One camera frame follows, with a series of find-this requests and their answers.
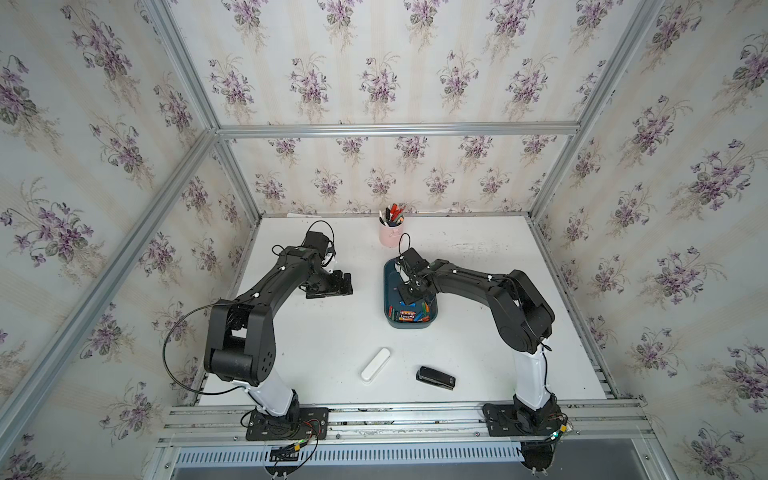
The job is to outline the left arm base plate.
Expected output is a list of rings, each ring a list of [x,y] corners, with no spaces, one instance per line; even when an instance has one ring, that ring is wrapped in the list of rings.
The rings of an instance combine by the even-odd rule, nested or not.
[[[248,441],[324,440],[327,436],[328,408],[299,409],[296,419],[272,417],[254,409],[241,417]]]

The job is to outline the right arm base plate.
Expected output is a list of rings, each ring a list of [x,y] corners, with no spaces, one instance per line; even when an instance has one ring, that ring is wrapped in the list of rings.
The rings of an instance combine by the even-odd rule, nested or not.
[[[481,411],[491,437],[546,437],[554,441],[568,430],[568,417],[555,397],[538,409],[515,397],[511,404],[485,403]]]

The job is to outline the teal plastic storage box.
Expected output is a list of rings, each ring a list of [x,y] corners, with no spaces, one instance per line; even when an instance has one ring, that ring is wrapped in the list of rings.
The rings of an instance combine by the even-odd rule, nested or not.
[[[385,318],[396,329],[422,329],[438,318],[438,302],[435,295],[415,303],[406,304],[397,289],[402,278],[396,267],[396,259],[388,260],[383,267],[383,304]]]

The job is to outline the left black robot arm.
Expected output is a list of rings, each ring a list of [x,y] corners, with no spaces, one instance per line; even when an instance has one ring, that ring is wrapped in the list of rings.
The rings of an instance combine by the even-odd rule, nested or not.
[[[254,286],[211,307],[204,369],[244,389],[264,416],[299,421],[299,396],[275,371],[274,319],[297,289],[305,292],[306,299],[353,293],[349,273],[327,269],[335,255],[335,236],[309,229],[300,245],[277,254],[275,265]]]

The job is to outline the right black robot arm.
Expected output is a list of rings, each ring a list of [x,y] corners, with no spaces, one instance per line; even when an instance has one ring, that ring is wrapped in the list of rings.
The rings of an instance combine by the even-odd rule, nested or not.
[[[406,304],[451,294],[487,307],[501,340],[516,353],[514,399],[537,411],[553,398],[545,351],[555,314],[525,272],[490,274],[444,259],[429,262],[413,248],[395,258],[395,271],[401,278],[398,293]]]

